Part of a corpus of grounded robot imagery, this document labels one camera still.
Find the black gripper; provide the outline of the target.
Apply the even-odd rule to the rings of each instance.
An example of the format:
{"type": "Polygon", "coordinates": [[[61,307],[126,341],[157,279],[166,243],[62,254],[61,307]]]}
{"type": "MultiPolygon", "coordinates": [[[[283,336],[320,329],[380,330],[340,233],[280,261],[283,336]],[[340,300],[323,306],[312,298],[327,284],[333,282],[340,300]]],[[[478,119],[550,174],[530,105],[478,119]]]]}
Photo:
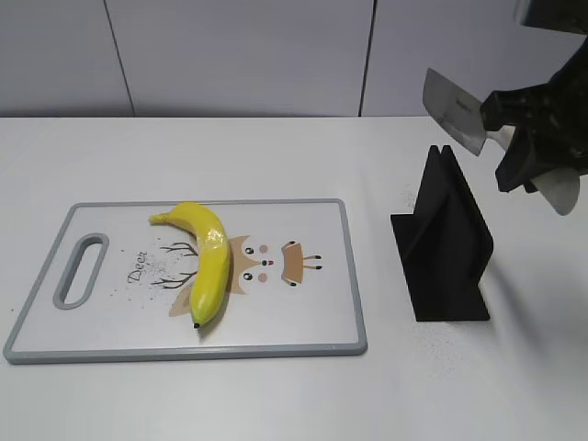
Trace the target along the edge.
{"type": "Polygon", "coordinates": [[[539,129],[548,123],[548,116],[548,138],[523,128],[514,131],[495,171],[501,192],[528,187],[533,178],[560,168],[587,174],[586,40],[548,85],[492,91],[481,104],[482,125],[487,131],[506,125],[539,129]]]}

